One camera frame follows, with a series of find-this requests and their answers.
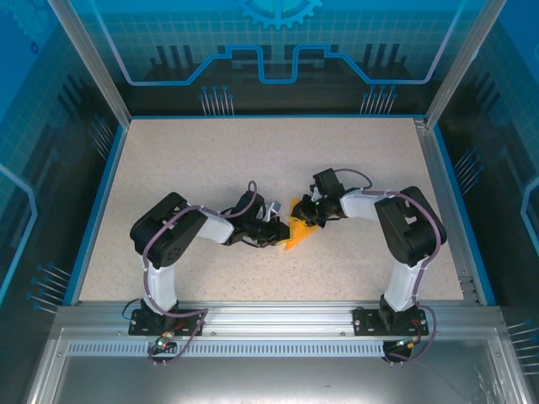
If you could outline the blue table edge strip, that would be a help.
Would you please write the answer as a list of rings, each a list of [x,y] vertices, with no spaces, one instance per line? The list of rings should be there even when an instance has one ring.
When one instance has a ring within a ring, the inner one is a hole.
[[[88,218],[85,232],[83,233],[81,245],[73,265],[71,278],[68,282],[67,290],[63,297],[63,306],[74,306],[79,300],[127,133],[128,129],[122,125],[120,125],[116,131],[108,159],[104,166],[103,175],[95,195],[93,207]]]
[[[419,119],[424,114],[240,114],[240,115],[133,115],[131,120],[240,120],[240,119]]]
[[[457,180],[455,164],[450,158],[439,126],[436,125],[433,131],[435,145],[438,147],[440,158],[443,161],[444,172],[451,184],[451,196],[455,202],[455,216],[458,222],[457,227],[459,228],[456,239],[463,244],[460,251],[462,252],[463,258],[468,261],[468,263],[465,264],[465,267],[472,271],[471,277],[475,285],[478,302],[483,306],[496,306],[497,301],[467,212],[463,191]]]

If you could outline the grey metal tray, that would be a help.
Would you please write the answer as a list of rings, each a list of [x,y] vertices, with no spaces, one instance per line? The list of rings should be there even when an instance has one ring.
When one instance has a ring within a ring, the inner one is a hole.
[[[539,404],[511,344],[496,331],[442,338],[421,358],[70,357],[46,344],[24,404]]]

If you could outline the aluminium mounting rail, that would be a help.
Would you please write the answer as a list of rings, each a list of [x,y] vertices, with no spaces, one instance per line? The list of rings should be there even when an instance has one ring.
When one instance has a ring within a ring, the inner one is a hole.
[[[504,330],[497,306],[472,305],[464,300],[428,302],[437,318],[442,338],[481,338]],[[64,306],[56,313],[51,333],[73,338],[120,338],[127,335],[128,321],[120,314],[123,305],[113,302]],[[187,308],[205,307],[202,336],[206,339],[261,338],[351,338],[352,311],[357,307],[376,309],[371,301],[297,302],[190,302]]]

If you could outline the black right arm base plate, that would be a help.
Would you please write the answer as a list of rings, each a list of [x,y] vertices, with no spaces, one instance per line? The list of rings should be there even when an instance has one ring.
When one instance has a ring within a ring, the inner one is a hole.
[[[421,336],[430,334],[425,312],[416,306],[397,313],[387,308],[366,309],[357,307],[352,311],[353,328],[359,336]]]

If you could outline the aluminium side rail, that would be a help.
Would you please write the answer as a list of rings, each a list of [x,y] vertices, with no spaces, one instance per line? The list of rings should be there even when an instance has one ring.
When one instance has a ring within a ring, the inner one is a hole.
[[[438,142],[423,119],[414,118],[414,125],[434,190],[439,217],[446,229],[447,241],[444,249],[451,252],[451,260],[455,267],[464,302],[468,305],[481,306],[483,302],[476,286],[475,261],[467,245],[467,237],[462,228],[462,220],[458,215],[456,199]]]

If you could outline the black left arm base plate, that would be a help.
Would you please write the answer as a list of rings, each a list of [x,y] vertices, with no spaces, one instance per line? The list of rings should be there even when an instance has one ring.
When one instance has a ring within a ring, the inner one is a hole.
[[[131,313],[130,336],[157,337],[165,332],[174,332],[175,336],[188,337],[199,325],[202,315],[189,317],[170,317],[157,314],[152,310],[136,309]]]

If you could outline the aluminium frame post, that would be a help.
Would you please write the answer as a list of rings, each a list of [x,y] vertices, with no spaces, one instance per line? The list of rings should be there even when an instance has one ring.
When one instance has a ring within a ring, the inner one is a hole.
[[[506,1],[507,0],[485,0],[482,9],[478,13],[467,37],[456,54],[456,58],[452,62],[446,77],[442,81],[440,88],[427,110],[424,118],[426,130],[434,130],[468,68],[477,56],[489,31],[494,26]]]
[[[75,9],[68,0],[47,0],[47,2],[110,106],[115,118],[125,130],[128,130],[131,114]]]

